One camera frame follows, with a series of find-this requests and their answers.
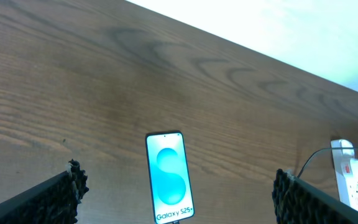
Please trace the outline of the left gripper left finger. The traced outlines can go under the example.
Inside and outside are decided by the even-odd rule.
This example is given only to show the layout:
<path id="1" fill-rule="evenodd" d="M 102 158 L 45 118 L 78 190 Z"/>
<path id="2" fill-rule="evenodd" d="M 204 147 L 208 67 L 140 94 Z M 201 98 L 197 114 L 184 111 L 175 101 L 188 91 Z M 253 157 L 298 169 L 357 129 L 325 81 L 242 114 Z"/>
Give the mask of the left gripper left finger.
<path id="1" fill-rule="evenodd" d="M 0 224 L 75 224 L 88 176 L 70 160 L 62 173 L 0 203 Z"/>

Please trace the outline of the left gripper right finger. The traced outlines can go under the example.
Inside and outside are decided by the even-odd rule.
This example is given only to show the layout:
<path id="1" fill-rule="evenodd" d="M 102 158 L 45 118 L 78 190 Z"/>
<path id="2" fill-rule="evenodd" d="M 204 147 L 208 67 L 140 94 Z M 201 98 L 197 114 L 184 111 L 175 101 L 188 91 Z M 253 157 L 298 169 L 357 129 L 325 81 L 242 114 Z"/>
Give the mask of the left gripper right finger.
<path id="1" fill-rule="evenodd" d="M 282 169 L 272 200 L 278 224 L 358 224 L 358 211 Z"/>

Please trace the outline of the blue Galaxy smartphone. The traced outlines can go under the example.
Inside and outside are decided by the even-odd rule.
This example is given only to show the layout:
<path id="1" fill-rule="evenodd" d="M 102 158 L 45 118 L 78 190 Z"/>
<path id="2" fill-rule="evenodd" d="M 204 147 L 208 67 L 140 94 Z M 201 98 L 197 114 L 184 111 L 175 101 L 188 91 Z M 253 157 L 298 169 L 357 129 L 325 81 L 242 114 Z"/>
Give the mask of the blue Galaxy smartphone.
<path id="1" fill-rule="evenodd" d="M 179 223 L 195 215 L 183 134 L 179 130 L 145 135 L 155 223 Z"/>

